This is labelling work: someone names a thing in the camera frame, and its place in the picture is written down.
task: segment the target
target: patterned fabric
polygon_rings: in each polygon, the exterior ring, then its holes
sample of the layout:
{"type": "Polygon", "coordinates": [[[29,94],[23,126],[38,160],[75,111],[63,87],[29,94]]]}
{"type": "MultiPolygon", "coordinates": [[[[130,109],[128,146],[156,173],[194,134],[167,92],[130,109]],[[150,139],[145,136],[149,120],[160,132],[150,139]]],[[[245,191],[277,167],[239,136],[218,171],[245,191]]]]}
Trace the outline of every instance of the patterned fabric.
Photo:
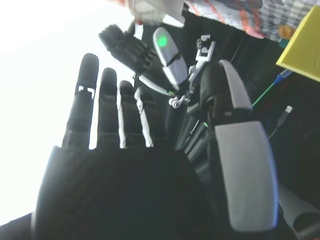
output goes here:
{"type": "Polygon", "coordinates": [[[254,29],[279,42],[281,26],[295,30],[318,0],[188,0],[189,11],[198,16],[247,31],[254,29]]]}

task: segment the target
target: green light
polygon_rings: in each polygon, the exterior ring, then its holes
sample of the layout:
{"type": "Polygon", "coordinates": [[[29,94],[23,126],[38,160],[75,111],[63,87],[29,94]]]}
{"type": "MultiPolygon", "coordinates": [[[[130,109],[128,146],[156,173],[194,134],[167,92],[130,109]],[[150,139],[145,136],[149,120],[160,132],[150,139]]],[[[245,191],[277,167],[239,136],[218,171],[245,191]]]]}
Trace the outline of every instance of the green light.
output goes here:
{"type": "Polygon", "coordinates": [[[158,39],[158,45],[159,47],[164,47],[165,45],[167,45],[168,39],[165,36],[161,36],[158,39]]]}

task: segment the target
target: yellow block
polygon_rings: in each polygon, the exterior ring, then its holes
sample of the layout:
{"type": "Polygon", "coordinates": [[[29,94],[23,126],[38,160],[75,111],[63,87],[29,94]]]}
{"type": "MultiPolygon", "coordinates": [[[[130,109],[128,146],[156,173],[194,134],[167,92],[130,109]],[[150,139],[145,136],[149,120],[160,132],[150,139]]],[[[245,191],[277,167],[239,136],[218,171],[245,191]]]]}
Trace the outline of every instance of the yellow block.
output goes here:
{"type": "Polygon", "coordinates": [[[276,64],[320,82],[320,6],[304,17],[276,64]]]}

